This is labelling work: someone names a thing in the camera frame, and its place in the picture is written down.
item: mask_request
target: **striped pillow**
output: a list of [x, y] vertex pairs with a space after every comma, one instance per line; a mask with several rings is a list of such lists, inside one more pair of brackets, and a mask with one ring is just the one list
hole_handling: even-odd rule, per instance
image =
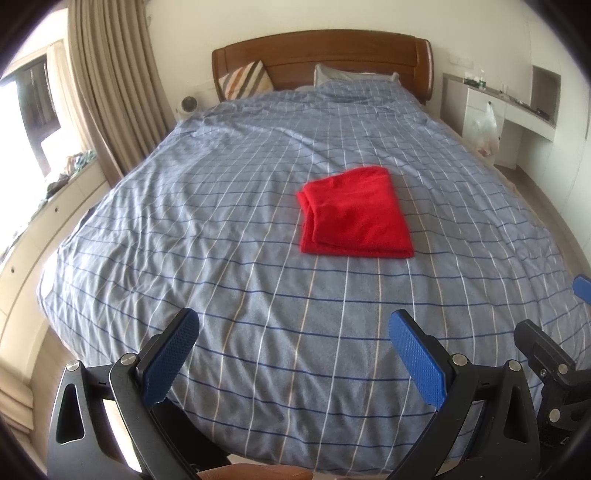
[[265, 66], [260, 60], [224, 75], [218, 82], [226, 100], [247, 98], [274, 90]]

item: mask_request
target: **plastic bag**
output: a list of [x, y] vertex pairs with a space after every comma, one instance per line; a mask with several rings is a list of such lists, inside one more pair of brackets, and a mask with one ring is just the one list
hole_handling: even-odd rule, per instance
[[499, 131], [490, 102], [486, 105], [486, 112], [476, 119], [476, 150], [488, 163], [495, 162], [494, 156], [499, 151]]

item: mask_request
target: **floor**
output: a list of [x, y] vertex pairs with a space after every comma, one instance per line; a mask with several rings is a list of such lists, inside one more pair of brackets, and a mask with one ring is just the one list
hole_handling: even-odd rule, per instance
[[518, 192], [550, 231], [570, 272], [574, 276], [581, 273], [591, 276], [589, 263], [574, 235], [534, 181], [519, 167], [515, 170], [501, 166], [496, 167], [507, 180], [515, 185]]

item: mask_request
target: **wall outlet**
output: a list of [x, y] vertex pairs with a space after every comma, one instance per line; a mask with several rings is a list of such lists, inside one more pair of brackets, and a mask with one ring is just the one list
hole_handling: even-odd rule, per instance
[[474, 62], [470, 59], [466, 59], [463, 57], [458, 57], [457, 55], [449, 55], [449, 63], [452, 65], [459, 65], [460, 67], [467, 68], [468, 70], [472, 70], [474, 67]]

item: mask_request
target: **gray pillow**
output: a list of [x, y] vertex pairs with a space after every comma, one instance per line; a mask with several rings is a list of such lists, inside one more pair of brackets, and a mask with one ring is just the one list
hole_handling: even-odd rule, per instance
[[382, 75], [371, 72], [352, 73], [332, 69], [326, 65], [318, 63], [314, 69], [314, 86], [318, 87], [330, 80], [389, 80], [390, 82], [396, 82], [398, 77], [399, 75], [397, 72], [394, 72], [392, 75]]

